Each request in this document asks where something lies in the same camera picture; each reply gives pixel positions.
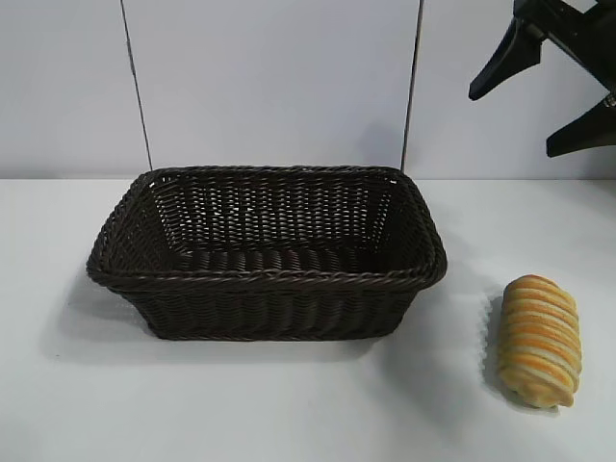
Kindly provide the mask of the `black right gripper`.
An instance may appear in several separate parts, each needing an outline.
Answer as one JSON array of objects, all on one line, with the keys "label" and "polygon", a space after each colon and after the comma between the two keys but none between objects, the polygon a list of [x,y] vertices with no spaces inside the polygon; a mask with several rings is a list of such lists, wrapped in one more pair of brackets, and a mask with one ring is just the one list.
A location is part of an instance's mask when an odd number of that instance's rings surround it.
[{"label": "black right gripper", "polygon": [[[581,12],[565,1],[515,1],[513,16],[495,53],[473,79],[469,98],[478,100],[508,78],[540,63],[550,39],[615,93],[615,2],[596,1]],[[562,127],[546,141],[548,156],[615,144],[615,95]]]}]

